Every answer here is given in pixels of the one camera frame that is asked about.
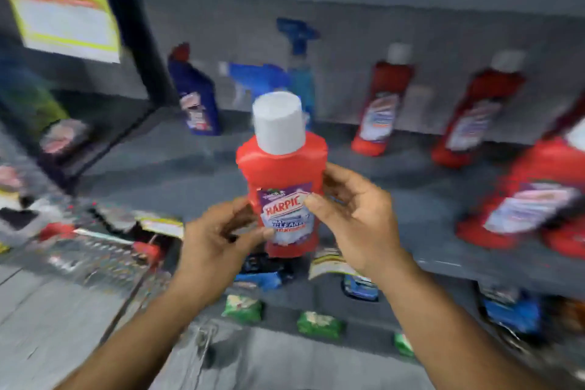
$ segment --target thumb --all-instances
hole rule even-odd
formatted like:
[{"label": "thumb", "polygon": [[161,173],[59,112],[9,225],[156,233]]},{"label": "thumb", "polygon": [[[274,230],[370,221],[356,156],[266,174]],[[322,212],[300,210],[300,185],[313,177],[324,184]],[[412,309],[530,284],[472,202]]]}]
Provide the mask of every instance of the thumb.
[{"label": "thumb", "polygon": [[233,245],[238,252],[243,253],[244,255],[248,255],[255,246],[261,244],[273,236],[274,229],[257,227],[248,231],[247,233],[242,234],[238,239],[236,239]]},{"label": "thumb", "polygon": [[323,196],[311,193],[303,204],[322,223],[327,225],[333,233],[343,232],[349,229],[347,217],[343,215],[332,201],[325,199]]}]

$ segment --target person's right arm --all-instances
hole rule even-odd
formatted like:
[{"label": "person's right arm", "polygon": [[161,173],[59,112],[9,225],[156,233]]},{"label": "person's right arm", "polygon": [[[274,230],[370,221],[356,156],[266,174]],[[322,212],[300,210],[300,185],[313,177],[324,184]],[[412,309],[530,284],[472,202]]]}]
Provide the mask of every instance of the person's right arm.
[{"label": "person's right arm", "polygon": [[306,207],[335,235],[346,261],[383,292],[438,390],[550,389],[509,356],[399,243],[390,194],[359,174],[328,164],[325,190]]}]

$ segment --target red bottle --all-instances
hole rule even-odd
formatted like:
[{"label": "red bottle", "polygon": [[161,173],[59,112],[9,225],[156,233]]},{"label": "red bottle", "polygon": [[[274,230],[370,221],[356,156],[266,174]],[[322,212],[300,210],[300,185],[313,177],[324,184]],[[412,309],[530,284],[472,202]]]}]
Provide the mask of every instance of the red bottle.
[{"label": "red bottle", "polygon": [[573,128],[583,117],[585,117],[585,91],[581,93],[581,96],[565,113],[555,120],[551,129],[543,134],[542,138],[551,139],[565,134],[568,129]]},{"label": "red bottle", "polygon": [[510,248],[585,190],[585,120],[564,138],[539,141],[501,179],[479,211],[457,226],[461,239],[490,248]]},{"label": "red bottle", "polygon": [[236,162],[259,224],[276,230],[266,252],[278,258],[301,256],[319,242],[319,221],[303,202],[311,192],[322,193],[327,144],[305,131],[301,100],[292,93],[263,94],[252,113],[255,136],[238,148]]},{"label": "red bottle", "polygon": [[379,156],[386,149],[402,98],[414,76],[414,68],[409,66],[411,54],[410,45],[392,44],[388,49],[388,61],[378,62],[374,67],[370,98],[352,142],[352,150],[356,153]]},{"label": "red bottle", "polygon": [[572,258],[585,259],[585,214],[556,230],[541,232],[545,244]]},{"label": "red bottle", "polygon": [[473,78],[431,153],[436,164],[461,168],[472,162],[473,151],[483,141],[495,116],[524,84],[525,78],[519,73],[524,56],[523,51],[500,51],[490,67]]}]

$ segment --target dark blue bottle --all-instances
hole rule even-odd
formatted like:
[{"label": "dark blue bottle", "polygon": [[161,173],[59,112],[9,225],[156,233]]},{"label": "dark blue bottle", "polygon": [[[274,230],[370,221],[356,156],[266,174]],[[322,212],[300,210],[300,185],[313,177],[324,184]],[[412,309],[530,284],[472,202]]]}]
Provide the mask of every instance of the dark blue bottle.
[{"label": "dark blue bottle", "polygon": [[194,134],[221,134],[213,81],[189,63],[188,43],[176,46],[168,57],[168,72],[179,94],[186,124]]}]

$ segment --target hand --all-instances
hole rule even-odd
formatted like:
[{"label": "hand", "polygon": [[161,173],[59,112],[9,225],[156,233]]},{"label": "hand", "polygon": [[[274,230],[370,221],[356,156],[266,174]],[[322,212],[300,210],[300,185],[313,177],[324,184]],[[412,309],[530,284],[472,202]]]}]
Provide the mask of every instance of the hand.
[{"label": "hand", "polygon": [[179,267],[171,289],[179,291],[198,312],[215,302],[242,268],[252,249],[274,235],[258,227],[230,243],[227,236],[255,221],[246,197],[237,197],[209,208],[199,219],[185,225]]},{"label": "hand", "polygon": [[374,282],[381,280],[384,269],[412,266],[412,257],[400,247],[388,192],[330,163],[325,170],[324,191],[345,205],[312,193],[305,199],[305,206],[331,229],[349,265]]}]

